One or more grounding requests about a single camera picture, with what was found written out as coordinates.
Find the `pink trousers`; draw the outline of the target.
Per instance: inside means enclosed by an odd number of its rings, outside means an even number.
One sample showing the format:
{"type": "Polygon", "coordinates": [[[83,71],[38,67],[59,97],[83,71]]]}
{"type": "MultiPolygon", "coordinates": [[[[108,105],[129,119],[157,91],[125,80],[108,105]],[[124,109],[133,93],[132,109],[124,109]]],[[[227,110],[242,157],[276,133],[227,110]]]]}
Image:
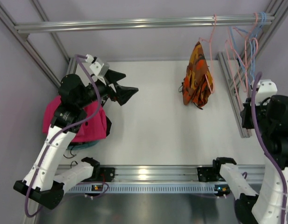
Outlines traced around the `pink trousers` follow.
{"type": "MultiPolygon", "coordinates": [[[[61,97],[55,97],[46,107],[42,123],[42,133],[48,134],[48,129],[53,119],[53,115],[59,104],[61,97]]],[[[77,135],[73,138],[72,143],[91,142],[96,140],[105,139],[107,137],[107,120],[106,114],[102,107],[98,113],[87,122],[81,125],[77,135]]]]}

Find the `orange camouflage trousers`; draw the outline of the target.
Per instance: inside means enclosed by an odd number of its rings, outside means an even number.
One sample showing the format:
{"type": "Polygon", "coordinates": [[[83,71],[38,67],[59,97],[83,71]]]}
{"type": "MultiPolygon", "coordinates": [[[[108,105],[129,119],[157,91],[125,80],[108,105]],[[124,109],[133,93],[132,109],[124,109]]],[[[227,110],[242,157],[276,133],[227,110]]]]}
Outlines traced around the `orange camouflage trousers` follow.
{"type": "Polygon", "coordinates": [[[197,42],[186,67],[186,75],[182,82],[184,105],[193,103],[202,109],[213,91],[213,78],[209,71],[203,47],[197,42]]]}

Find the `pink wire hanger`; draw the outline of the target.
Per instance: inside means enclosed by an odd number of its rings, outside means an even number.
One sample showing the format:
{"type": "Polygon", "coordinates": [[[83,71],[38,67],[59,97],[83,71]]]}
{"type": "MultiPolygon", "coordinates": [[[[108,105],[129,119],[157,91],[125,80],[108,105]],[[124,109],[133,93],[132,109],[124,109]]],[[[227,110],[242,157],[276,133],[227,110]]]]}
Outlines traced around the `pink wire hanger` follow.
{"type": "Polygon", "coordinates": [[[209,40],[207,39],[203,39],[203,38],[199,38],[199,41],[200,42],[207,42],[209,44],[209,53],[210,53],[210,68],[211,68],[211,71],[210,71],[210,76],[212,78],[212,86],[210,85],[209,83],[209,80],[208,80],[208,76],[206,76],[206,81],[207,81],[207,85],[209,87],[209,90],[210,90],[210,93],[213,94],[215,92],[215,79],[213,77],[213,54],[212,54],[212,40],[213,40],[213,34],[215,32],[215,28],[216,28],[216,24],[217,24],[217,15],[214,14],[213,15],[213,19],[214,19],[214,23],[213,23],[213,29],[212,29],[212,32],[211,32],[211,35],[210,35],[210,38],[209,40]]]}
{"type": "Polygon", "coordinates": [[[236,65],[237,77],[238,77],[240,85],[241,85],[241,87],[243,89],[242,91],[244,93],[246,93],[247,97],[249,97],[249,85],[251,84],[251,82],[249,81],[247,72],[244,72],[242,70],[241,66],[240,66],[239,60],[237,59],[237,57],[240,56],[240,55],[236,51],[235,43],[234,43],[234,41],[233,41],[233,39],[231,37],[229,37],[226,40],[226,42],[225,42],[225,49],[226,49],[226,53],[227,53],[227,59],[228,59],[228,62],[230,62],[228,46],[230,47],[230,49],[232,51],[233,60],[235,62],[237,62],[237,65],[236,65]]]}

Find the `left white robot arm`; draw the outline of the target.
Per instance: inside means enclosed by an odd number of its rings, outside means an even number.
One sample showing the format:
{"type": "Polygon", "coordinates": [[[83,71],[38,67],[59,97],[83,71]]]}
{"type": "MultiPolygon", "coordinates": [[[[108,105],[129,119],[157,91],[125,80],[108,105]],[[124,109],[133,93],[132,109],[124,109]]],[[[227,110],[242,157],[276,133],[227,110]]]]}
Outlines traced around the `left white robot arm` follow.
{"type": "Polygon", "coordinates": [[[88,86],[83,84],[77,74],[68,74],[62,79],[58,90],[61,103],[54,112],[41,152],[25,178],[15,182],[14,190],[25,195],[26,200],[31,199],[53,210],[75,185],[99,180],[100,163],[89,157],[83,158],[76,166],[60,175],[56,175],[56,171],[81,125],[95,116],[87,115],[84,109],[86,106],[97,102],[95,113],[98,113],[103,97],[124,105],[138,92],[136,87],[121,86],[117,83],[125,77],[123,73],[107,70],[106,84],[100,80],[94,81],[92,76],[89,76],[91,83],[88,86]]]}

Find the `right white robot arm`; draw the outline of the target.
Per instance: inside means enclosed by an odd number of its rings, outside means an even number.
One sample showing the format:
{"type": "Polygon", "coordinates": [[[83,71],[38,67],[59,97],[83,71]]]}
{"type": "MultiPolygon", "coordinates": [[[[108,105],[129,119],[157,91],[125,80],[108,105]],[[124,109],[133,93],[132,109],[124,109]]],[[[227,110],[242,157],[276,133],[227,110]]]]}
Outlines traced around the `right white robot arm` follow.
{"type": "Polygon", "coordinates": [[[235,198],[235,215],[242,224],[288,224],[288,97],[253,95],[241,113],[243,127],[254,129],[265,156],[260,192],[247,183],[232,158],[213,160],[216,174],[235,198]]]}

